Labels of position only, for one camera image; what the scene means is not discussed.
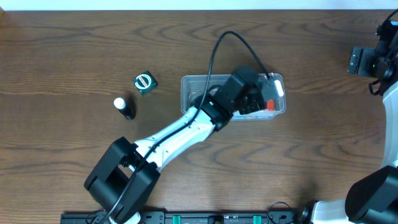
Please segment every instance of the wooden table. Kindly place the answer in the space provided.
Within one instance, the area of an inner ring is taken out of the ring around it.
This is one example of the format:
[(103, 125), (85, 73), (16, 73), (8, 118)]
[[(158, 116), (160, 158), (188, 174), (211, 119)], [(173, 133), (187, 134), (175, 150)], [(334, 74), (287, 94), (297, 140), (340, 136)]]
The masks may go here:
[[(282, 74), (287, 111), (231, 122), (163, 171), (148, 206), (265, 210), (345, 197), (377, 170), (384, 151), (382, 98), (346, 72), (354, 46), (374, 47), (389, 11), (6, 12), (0, 22), (0, 223), (57, 223), (100, 206), (83, 183), (108, 146), (156, 133), (180, 112), (180, 82), (206, 74), (225, 30), (245, 36)], [(258, 69), (227, 37), (215, 74)], [(131, 79), (159, 87), (140, 96)], [(126, 121), (115, 97), (135, 94)]]

